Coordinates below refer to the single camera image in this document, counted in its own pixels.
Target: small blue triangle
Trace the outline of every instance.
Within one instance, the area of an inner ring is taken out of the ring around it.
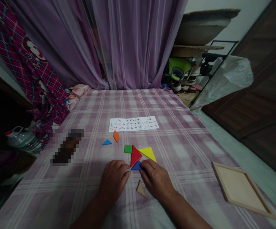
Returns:
[[[134,166],[132,167],[132,170],[141,170],[140,164],[141,164],[141,162],[137,161],[137,163],[134,164]]]
[[[106,140],[102,145],[110,145],[112,144],[109,140]]]

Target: white plastic bag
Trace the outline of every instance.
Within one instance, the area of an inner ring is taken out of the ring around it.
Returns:
[[[218,58],[214,62],[210,74],[214,73],[221,62],[222,58]],[[190,110],[198,117],[203,106],[232,92],[249,87],[252,82],[253,75],[249,60],[243,57],[228,56],[190,107]]]

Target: human hand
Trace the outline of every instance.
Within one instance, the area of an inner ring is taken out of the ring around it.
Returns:
[[[104,169],[96,199],[111,208],[120,197],[129,178],[130,166],[124,161],[113,160]]]
[[[149,192],[160,202],[173,198],[174,189],[168,172],[153,160],[145,160],[140,166],[141,177]]]

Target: purple checkered blanket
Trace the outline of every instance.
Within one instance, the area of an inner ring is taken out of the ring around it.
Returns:
[[[111,118],[152,115],[160,129],[119,132],[119,143],[108,132]],[[85,131],[72,162],[66,167],[51,166],[50,158],[70,129]],[[113,144],[102,146],[106,139]],[[211,161],[238,164],[167,89],[89,90],[0,210],[0,228],[68,228],[95,195],[105,165],[114,159],[130,163],[131,154],[124,153],[126,144],[152,147],[176,190],[214,228],[276,228],[276,220],[225,201]],[[145,187],[147,198],[136,192],[140,179],[139,171],[132,171],[103,228],[174,227]]]

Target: red triangle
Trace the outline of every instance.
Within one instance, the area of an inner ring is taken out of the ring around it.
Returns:
[[[133,146],[132,149],[132,158],[131,158],[131,167],[133,167],[139,159],[142,158],[141,153]]]

